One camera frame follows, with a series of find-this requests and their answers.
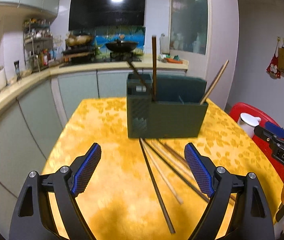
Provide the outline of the red hanging decoration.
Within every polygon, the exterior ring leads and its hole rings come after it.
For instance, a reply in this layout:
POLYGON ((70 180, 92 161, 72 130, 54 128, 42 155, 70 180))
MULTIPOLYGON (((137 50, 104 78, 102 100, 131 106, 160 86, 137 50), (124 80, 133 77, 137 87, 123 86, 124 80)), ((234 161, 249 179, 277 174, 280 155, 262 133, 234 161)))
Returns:
POLYGON ((277 37, 277 45, 276 45, 276 48, 275 48, 275 52, 274 52, 273 57, 270 61, 270 64, 266 68, 267 74, 269 74, 269 76, 273 79, 280 79, 281 78, 281 71, 278 69, 278 56, 277 56, 277 52, 278 52, 278 48, 279 48, 279 42, 280 42, 280 38, 277 37))

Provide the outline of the black range hood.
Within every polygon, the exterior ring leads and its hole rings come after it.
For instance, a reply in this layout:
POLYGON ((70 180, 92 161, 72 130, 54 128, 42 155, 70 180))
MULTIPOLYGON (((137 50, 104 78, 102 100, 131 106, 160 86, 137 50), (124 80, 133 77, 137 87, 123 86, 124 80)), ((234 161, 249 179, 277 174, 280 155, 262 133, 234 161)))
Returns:
POLYGON ((69 30, 144 25, 146 0, 71 0, 69 30))

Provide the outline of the white lidded jug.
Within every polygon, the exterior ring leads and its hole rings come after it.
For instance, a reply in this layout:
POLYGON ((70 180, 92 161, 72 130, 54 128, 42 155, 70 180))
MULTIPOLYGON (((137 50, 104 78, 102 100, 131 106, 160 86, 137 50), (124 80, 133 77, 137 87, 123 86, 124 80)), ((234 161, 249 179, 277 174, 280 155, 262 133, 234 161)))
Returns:
POLYGON ((258 126, 261 122, 261 118, 258 116, 252 116, 249 113, 241 113, 237 124, 245 131, 245 133, 253 138, 254 128, 258 126))

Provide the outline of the yellow floral tablecloth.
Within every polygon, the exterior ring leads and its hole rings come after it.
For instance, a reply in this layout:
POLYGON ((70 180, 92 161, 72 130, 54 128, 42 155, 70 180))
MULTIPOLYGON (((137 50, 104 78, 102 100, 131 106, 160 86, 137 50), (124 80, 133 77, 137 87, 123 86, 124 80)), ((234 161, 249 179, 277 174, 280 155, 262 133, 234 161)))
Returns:
MULTIPOLYGON (((179 205, 153 163, 154 178, 176 233, 164 219, 139 141, 127 136, 126 99, 85 99, 66 124, 43 173, 56 172, 86 153, 93 143, 101 160, 84 193, 77 197, 82 215, 97 239, 187 239, 207 203, 163 161, 157 163, 183 200, 179 205)), ((187 143, 233 174, 254 172, 274 215, 283 182, 265 154, 237 123, 210 102, 197 138, 171 139, 167 144, 183 154, 187 143)))

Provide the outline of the brown wooden chopstick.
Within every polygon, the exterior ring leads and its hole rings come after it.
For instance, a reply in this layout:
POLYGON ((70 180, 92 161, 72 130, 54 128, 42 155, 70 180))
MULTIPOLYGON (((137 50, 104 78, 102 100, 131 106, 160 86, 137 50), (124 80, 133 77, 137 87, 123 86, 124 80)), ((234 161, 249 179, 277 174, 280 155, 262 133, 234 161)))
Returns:
POLYGON ((209 203, 209 198, 206 197, 200 190, 198 190, 192 183, 190 183, 180 172, 178 172, 165 158, 163 158, 145 139, 142 141, 182 180, 188 185, 195 193, 197 193, 204 201, 209 203))

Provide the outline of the black wok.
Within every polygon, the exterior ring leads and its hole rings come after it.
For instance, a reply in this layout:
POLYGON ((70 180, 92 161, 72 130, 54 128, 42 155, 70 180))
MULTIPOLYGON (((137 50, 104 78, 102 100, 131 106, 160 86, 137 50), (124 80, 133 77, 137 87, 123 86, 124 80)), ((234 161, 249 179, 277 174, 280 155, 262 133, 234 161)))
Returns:
POLYGON ((137 48, 138 42, 115 40, 107 42, 105 45, 108 50, 114 53, 130 53, 137 48))

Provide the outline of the pale bamboo chopstick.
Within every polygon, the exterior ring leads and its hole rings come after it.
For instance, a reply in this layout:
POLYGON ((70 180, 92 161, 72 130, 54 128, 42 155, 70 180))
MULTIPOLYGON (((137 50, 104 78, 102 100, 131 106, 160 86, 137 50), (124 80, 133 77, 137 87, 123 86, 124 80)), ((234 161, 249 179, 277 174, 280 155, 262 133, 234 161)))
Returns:
POLYGON ((175 188, 170 183, 170 181, 168 180, 168 178, 164 174, 163 170, 160 168, 160 166, 158 165, 158 163, 156 162, 156 160, 154 159, 154 157, 152 156, 152 154, 148 150, 148 148, 146 146, 146 143, 145 142, 141 142, 141 143, 142 143, 142 146, 145 148, 145 151, 146 151, 147 155, 149 156, 149 158, 151 159, 151 161, 152 161, 153 165, 155 166, 156 170, 158 171, 159 175, 162 177, 162 180, 164 181, 164 183, 166 183, 167 187, 169 188, 171 193, 174 195, 174 197, 176 198, 176 200, 179 203, 179 205, 182 205, 183 204, 182 198, 176 192, 175 188))
POLYGON ((151 141, 151 145, 159 151, 161 154, 163 154, 169 161, 171 161, 176 167, 178 167, 185 175, 187 175, 191 180, 195 180, 192 172, 189 168, 186 167, 185 164, 183 164, 180 160, 175 158, 171 153, 169 153, 167 150, 165 150, 162 146, 158 146, 156 143, 151 141))

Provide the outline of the black textured chopstick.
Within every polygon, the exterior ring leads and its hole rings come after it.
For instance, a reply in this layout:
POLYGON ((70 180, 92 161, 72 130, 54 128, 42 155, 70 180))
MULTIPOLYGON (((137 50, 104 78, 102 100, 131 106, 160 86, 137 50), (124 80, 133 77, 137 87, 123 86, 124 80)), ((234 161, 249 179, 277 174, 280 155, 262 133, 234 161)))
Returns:
POLYGON ((170 219, 170 216, 167 212, 167 209, 165 207, 165 204, 164 204, 164 201, 163 201, 163 198, 160 194, 160 191, 159 191, 159 188, 158 188, 158 185, 156 183, 156 180, 154 178, 154 175, 153 175, 153 172, 152 172, 152 169, 150 167, 150 163, 149 163, 149 160, 146 156, 146 151, 143 147, 143 143, 142 143, 142 140, 139 139, 139 145, 140 145, 140 148, 141 148, 141 151, 143 153, 143 156, 144 156, 144 160, 145 160, 145 163, 146 163, 146 166, 147 166, 147 170, 149 172, 149 175, 150 175, 150 178, 151 178, 151 181, 152 181, 152 185, 153 185, 153 188, 154 188, 154 191, 156 193, 156 196, 157 196, 157 199, 158 199, 158 202, 159 202, 159 205, 160 205, 160 208, 162 210, 162 213, 163 213, 163 216, 164 216, 164 219, 166 221, 166 224, 167 224, 167 227, 169 229, 169 232, 173 235, 176 233, 175 231, 175 228, 173 227, 173 223, 171 222, 171 219, 170 219))

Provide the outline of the reddish brown chopstick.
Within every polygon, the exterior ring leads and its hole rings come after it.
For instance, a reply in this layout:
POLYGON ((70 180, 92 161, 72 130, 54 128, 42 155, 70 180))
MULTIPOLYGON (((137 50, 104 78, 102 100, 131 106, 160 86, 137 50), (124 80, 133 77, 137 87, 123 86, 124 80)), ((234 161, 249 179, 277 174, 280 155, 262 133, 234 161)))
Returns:
POLYGON ((153 101, 156 101, 157 93, 157 37, 152 35, 152 91, 153 91, 153 101))

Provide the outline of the golden pan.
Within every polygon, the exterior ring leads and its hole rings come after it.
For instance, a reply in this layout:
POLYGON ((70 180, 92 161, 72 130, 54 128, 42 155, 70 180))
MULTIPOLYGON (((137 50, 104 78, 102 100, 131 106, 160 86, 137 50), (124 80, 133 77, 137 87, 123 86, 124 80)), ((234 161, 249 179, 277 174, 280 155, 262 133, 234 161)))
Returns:
POLYGON ((68 47, 90 45, 94 39, 93 35, 72 35, 65 40, 68 47))

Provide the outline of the white plastic bottle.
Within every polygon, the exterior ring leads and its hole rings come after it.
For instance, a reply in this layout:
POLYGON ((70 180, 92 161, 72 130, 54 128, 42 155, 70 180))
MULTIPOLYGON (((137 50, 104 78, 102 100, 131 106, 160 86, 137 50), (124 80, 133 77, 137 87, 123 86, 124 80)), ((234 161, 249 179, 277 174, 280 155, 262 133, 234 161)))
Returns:
POLYGON ((160 53, 161 54, 169 54, 170 53, 170 40, 169 37, 166 36, 164 33, 161 34, 159 38, 160 44, 160 53))

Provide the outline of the dark brown chopstick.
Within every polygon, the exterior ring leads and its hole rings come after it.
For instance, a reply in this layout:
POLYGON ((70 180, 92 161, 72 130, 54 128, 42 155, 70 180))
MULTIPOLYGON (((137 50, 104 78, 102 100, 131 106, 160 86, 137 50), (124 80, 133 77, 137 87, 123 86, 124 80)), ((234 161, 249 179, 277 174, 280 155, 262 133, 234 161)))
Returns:
POLYGON ((211 82, 209 88, 207 89, 207 91, 203 95, 202 99, 200 100, 200 102, 199 102, 200 105, 203 105, 206 102, 207 98, 210 96, 210 94, 212 93, 213 89, 215 88, 215 86, 217 85, 218 81, 220 80, 221 76, 223 75, 224 71, 226 70, 228 64, 229 64, 229 60, 227 60, 224 63, 224 65, 220 68, 219 72, 214 77, 214 79, 211 82))

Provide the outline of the long brown chopstick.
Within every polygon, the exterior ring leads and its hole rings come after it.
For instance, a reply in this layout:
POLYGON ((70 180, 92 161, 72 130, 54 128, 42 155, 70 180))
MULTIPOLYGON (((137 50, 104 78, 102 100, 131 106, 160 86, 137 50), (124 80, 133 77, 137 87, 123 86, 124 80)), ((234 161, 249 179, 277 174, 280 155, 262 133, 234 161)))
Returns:
MULTIPOLYGON (((172 149, 168 144, 163 144, 159 140, 156 140, 154 143, 156 143, 158 146, 162 146, 165 150, 167 150, 169 153, 171 153, 175 158, 180 160, 183 164, 186 165, 187 168, 188 164, 186 163, 186 160, 179 154, 177 153, 174 149, 172 149)), ((169 159, 167 159, 163 154, 161 154, 159 151, 157 151, 163 158, 165 158, 178 172, 180 172, 192 185, 194 185, 198 190, 198 184, 195 182, 195 180, 191 180, 187 175, 185 175, 178 167, 176 167, 169 159)))

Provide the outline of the red plastic chair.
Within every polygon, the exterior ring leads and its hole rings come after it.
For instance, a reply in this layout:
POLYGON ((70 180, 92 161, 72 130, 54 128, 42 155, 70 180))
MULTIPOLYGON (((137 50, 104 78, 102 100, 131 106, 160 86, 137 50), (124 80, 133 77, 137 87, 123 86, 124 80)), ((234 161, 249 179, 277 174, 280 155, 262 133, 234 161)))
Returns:
POLYGON ((283 132, 277 122, 261 110, 243 102, 238 102, 231 108, 230 116, 262 150, 281 180, 284 181, 284 166, 272 157, 272 150, 269 147, 270 139, 264 134, 265 132, 270 137, 278 136, 278 133, 270 132, 265 128, 265 123, 268 122, 271 124, 271 128, 276 128, 276 130, 283 132))

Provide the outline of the metal kitchen rack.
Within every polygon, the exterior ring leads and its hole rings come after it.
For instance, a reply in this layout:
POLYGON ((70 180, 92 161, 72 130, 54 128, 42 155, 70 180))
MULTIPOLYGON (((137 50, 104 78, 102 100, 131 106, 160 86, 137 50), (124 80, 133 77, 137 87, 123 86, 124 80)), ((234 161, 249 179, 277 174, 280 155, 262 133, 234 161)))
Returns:
POLYGON ((54 59, 51 23, 46 19, 27 18, 23 23, 23 46, 26 67, 33 73, 49 67, 54 59))

